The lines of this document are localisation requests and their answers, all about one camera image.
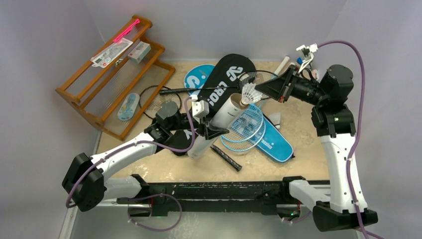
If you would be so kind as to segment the white shuttlecock tube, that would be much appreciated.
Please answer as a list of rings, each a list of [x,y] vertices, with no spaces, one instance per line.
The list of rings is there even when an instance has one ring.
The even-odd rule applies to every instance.
[[[240,101],[241,94],[231,94],[214,117],[206,123],[206,129],[209,130],[208,136],[198,136],[195,139],[193,147],[188,151],[190,158],[199,159],[221,134],[227,133],[228,128],[247,108]]]

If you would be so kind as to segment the white shuttlecock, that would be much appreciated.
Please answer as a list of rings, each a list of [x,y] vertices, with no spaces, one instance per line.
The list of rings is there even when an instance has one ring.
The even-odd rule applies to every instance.
[[[262,93],[255,89],[256,84],[247,83],[243,86],[241,91],[240,104],[247,106],[254,104],[262,99]]]
[[[272,113],[268,116],[269,121],[272,123],[272,125],[276,128],[276,129],[280,129],[281,128],[281,112],[276,112],[276,113]]]

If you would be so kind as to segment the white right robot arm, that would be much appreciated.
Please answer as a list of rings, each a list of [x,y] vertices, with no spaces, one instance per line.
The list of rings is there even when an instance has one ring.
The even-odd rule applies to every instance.
[[[323,146],[330,181],[330,195],[318,192],[305,180],[280,188],[287,203],[298,199],[308,207],[321,232],[363,228],[378,222],[363,196],[352,151],[357,131],[346,100],[353,89],[353,73],[342,65],[330,66],[322,79],[302,78],[290,66],[284,74],[257,84],[255,89],[280,102],[290,97],[312,105],[311,119]]]

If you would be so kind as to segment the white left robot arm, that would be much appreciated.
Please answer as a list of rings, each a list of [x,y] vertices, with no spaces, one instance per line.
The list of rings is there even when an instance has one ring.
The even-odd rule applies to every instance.
[[[173,153],[201,156],[220,135],[227,134],[232,124],[227,109],[208,117],[208,104],[191,97],[184,102],[181,113],[174,101],[164,102],[144,132],[132,140],[106,152],[87,156],[80,153],[63,179],[68,196],[66,208],[78,207],[88,211],[111,198],[130,198],[141,204],[148,199],[148,190],[134,176],[113,179],[112,176],[130,164],[163,149]]]

